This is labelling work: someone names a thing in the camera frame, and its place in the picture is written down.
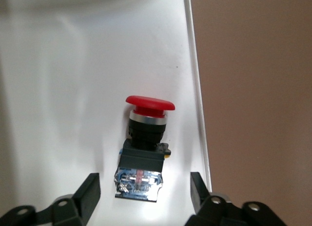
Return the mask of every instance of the silver metal ring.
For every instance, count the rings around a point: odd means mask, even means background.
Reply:
[[[148,125],[165,125],[167,124],[167,116],[165,115],[163,118],[151,117],[146,115],[136,114],[133,111],[130,112],[130,119],[148,124]]]

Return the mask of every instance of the red button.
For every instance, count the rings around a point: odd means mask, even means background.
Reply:
[[[134,113],[151,117],[162,118],[165,110],[174,110],[176,108],[172,102],[137,95],[129,96],[126,102],[136,106]]]

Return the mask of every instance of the silver bolt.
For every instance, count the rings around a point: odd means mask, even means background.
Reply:
[[[28,209],[24,208],[24,209],[18,211],[18,215],[23,215],[23,214],[25,214],[27,211],[28,211]]]
[[[64,200],[64,201],[59,202],[59,203],[58,203],[58,206],[59,206],[59,207],[62,207],[62,206],[64,206],[64,205],[66,205],[66,204],[67,204],[67,201]]]
[[[215,204],[220,204],[221,203],[221,199],[219,199],[218,197],[212,197],[211,201]]]
[[[254,211],[260,210],[260,207],[256,203],[250,203],[248,206],[251,210],[254,210]]]

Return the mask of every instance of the brown background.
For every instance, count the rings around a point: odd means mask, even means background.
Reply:
[[[312,225],[312,0],[192,0],[213,191]]]

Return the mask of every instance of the white tray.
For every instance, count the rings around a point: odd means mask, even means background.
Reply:
[[[184,225],[194,213],[190,172],[211,190],[190,0],[8,5],[0,16],[0,215],[18,205],[42,210],[99,172],[89,226]],[[176,106],[157,203],[114,197],[132,94]]]

